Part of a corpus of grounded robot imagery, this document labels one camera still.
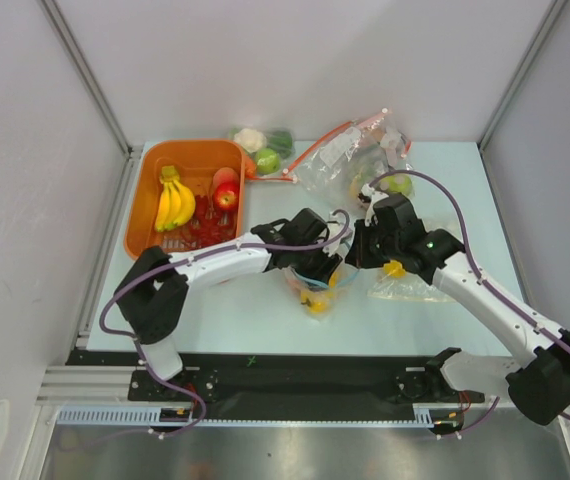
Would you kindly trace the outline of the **blue zip clear bag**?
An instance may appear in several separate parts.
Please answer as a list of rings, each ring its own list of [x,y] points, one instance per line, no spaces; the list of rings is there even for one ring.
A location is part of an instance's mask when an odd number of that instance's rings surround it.
[[[292,268],[284,271],[285,281],[299,305],[311,318],[324,319],[335,309],[358,275],[355,267],[342,263],[327,283],[312,280],[296,273]]]

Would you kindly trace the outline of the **fake yellow lemon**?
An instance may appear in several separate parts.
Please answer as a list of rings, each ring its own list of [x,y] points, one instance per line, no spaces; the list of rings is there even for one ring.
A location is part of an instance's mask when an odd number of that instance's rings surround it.
[[[300,303],[310,315],[327,313],[332,306],[331,299],[324,292],[304,290],[300,293]]]

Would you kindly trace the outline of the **yellow fake banana bunch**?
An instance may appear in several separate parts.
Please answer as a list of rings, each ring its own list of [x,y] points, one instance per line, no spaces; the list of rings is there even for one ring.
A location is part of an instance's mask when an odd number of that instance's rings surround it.
[[[181,182],[174,166],[163,166],[159,180],[162,191],[154,229],[163,233],[182,227],[191,220],[195,213],[196,199],[192,190]]]

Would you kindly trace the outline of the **fake orange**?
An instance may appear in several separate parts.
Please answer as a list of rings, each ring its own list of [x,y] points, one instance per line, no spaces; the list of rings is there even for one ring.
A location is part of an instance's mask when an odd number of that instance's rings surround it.
[[[286,281],[293,291],[300,292],[303,289],[302,282],[296,276],[288,275]]]

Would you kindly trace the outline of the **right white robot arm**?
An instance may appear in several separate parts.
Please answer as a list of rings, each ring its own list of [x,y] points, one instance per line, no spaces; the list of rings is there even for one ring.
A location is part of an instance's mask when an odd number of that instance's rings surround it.
[[[461,390],[506,396],[530,421],[547,425],[570,406],[570,330],[538,314],[480,271],[444,229],[427,231],[405,196],[373,192],[346,257],[358,269],[396,261],[471,313],[509,351],[482,357],[449,348],[426,376],[428,393],[449,401]]]

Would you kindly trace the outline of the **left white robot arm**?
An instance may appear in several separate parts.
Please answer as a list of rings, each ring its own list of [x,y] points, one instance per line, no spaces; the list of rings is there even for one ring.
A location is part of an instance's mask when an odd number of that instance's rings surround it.
[[[114,292],[113,303],[130,326],[140,359],[152,374],[150,388],[164,400],[185,388],[173,334],[190,294],[250,274],[292,269],[327,283],[340,266],[342,240],[350,235],[349,214],[337,209],[327,220],[309,208],[292,219],[256,225],[231,241],[169,255],[150,247]]]

